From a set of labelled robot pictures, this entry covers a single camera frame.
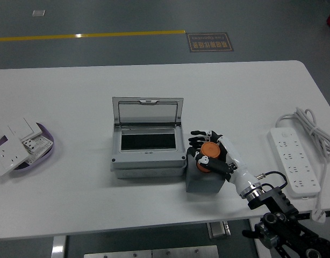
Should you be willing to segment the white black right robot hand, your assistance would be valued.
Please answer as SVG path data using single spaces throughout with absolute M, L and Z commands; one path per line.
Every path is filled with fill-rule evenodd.
M 240 153 L 228 139 L 215 131 L 191 131 L 190 147 L 187 153 L 192 156 L 200 168 L 217 173 L 224 180 L 235 185 L 238 195 L 243 199 L 259 196 L 264 193 L 259 180 L 252 175 Z M 219 154 L 207 154 L 204 146 L 218 147 Z

